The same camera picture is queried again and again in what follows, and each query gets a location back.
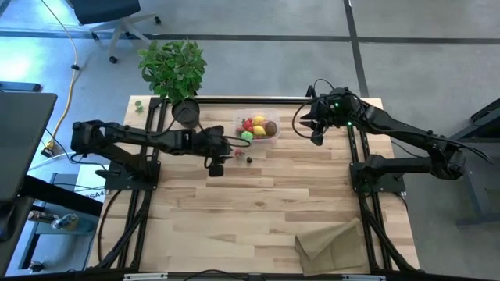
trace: office chair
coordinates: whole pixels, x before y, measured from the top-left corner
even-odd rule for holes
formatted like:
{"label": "office chair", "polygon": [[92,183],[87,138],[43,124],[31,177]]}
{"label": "office chair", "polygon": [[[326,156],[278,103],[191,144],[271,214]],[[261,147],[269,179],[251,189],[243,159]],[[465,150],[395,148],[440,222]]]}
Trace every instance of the office chair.
{"label": "office chair", "polygon": [[134,27],[134,23],[140,22],[142,20],[154,18],[156,24],[160,24],[162,21],[155,13],[130,17],[130,15],[139,12],[141,6],[139,5],[139,0],[67,0],[68,3],[74,8],[75,15],[81,24],[89,23],[103,23],[99,26],[92,27],[90,32],[94,40],[99,40],[99,37],[95,33],[101,30],[110,30],[112,28],[115,31],[112,34],[111,44],[109,45],[108,55],[109,61],[111,63],[116,63],[118,59],[113,56],[113,51],[116,46],[116,42],[120,38],[120,35],[124,32],[125,35],[130,36],[133,34],[139,39],[143,40],[147,44],[151,44],[151,41],[141,34]]}

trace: green plant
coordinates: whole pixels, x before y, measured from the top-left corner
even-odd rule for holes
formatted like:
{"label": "green plant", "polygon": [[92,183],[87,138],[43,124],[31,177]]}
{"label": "green plant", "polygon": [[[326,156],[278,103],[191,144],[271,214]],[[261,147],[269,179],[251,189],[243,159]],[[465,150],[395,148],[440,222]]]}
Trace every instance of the green plant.
{"label": "green plant", "polygon": [[196,42],[175,41],[159,47],[157,41],[148,50],[140,50],[142,79],[149,82],[149,90],[172,104],[192,98],[202,85],[206,61]]}

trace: black desk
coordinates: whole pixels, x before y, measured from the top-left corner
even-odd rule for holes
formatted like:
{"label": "black desk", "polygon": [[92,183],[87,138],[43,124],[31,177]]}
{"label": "black desk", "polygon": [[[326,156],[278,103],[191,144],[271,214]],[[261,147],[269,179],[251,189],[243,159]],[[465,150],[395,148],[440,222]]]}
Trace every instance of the black desk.
{"label": "black desk", "polygon": [[10,258],[34,199],[99,216],[102,203],[26,176],[54,108],[55,94],[0,93],[0,204],[12,202],[14,234],[0,243],[0,276]]}

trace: yellow fruit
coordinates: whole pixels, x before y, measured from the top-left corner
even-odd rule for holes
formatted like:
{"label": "yellow fruit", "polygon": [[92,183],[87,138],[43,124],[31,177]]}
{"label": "yellow fruit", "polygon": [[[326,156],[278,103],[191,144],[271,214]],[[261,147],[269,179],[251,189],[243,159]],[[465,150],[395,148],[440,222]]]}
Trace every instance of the yellow fruit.
{"label": "yellow fruit", "polygon": [[266,120],[266,118],[264,118],[264,117],[262,117],[262,116],[256,116],[256,117],[253,119],[253,126],[260,125],[262,122],[264,122],[264,120]]}
{"label": "yellow fruit", "polygon": [[254,126],[253,133],[257,136],[266,136],[266,131],[262,128],[262,126]]}

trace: potted plant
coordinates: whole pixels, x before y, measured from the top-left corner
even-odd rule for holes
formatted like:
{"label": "potted plant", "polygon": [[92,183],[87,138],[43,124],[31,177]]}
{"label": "potted plant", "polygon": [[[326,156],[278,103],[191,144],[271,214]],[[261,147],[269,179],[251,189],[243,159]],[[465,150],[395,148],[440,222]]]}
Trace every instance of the potted plant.
{"label": "potted plant", "polygon": [[196,42],[175,41],[140,50],[142,79],[149,90],[172,103],[172,116],[187,128],[198,125],[200,108],[193,99],[202,85],[206,61]]}

